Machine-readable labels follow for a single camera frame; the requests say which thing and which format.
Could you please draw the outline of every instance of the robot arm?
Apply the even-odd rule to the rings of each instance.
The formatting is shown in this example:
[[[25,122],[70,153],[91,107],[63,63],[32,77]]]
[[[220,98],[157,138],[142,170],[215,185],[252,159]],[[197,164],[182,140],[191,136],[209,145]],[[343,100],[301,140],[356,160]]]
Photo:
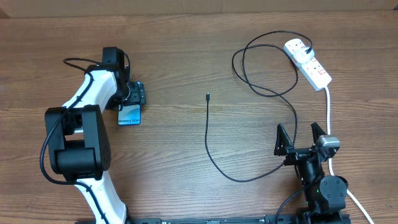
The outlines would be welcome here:
[[[81,101],[63,114],[89,85],[91,77],[87,73],[83,84],[69,101],[62,107],[49,108],[45,113],[47,134],[64,115],[61,125],[56,127],[49,140],[50,164],[56,174],[62,174],[66,181],[76,183],[75,186],[86,198],[96,219],[89,223],[127,224],[130,222],[127,206],[118,197],[108,172],[111,151],[102,112],[122,102],[139,104],[139,101],[130,99],[137,85],[129,82],[129,67],[126,69],[124,66],[124,52],[116,47],[105,47],[103,62],[90,65],[86,71],[92,75],[93,81]],[[67,141],[65,136],[74,133],[84,133],[84,139]],[[89,186],[91,193],[79,183]],[[101,216],[98,206],[105,218]]]

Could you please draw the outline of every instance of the plug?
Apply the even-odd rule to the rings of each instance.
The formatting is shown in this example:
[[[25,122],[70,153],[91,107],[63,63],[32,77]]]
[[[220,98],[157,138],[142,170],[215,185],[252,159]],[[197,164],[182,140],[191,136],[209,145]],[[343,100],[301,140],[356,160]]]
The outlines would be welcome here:
[[[303,64],[309,62],[312,58],[315,56],[315,52],[311,49],[309,53],[307,53],[307,50],[310,47],[303,47],[299,49],[298,51],[294,52],[293,54],[293,62],[296,64],[296,66],[302,66]]]
[[[286,42],[284,45],[284,50],[290,58],[293,58],[293,54],[304,47],[305,44],[300,39],[296,38]]]
[[[311,50],[307,53],[306,47],[300,39],[293,39],[286,42],[284,50],[292,59],[297,68],[303,73],[311,86],[319,91],[328,86],[331,76],[314,57],[315,52]]]

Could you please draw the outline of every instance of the white power strip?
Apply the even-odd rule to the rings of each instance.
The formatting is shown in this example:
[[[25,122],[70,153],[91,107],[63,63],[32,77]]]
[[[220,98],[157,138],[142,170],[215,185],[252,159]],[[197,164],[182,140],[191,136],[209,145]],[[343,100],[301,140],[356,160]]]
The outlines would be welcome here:
[[[331,77],[314,57],[315,53],[313,50],[309,54],[306,53],[308,49],[309,47],[306,47],[300,39],[290,40],[284,46],[285,52],[296,64],[297,68],[311,83],[311,86],[316,91],[319,91],[328,86],[331,82]]]

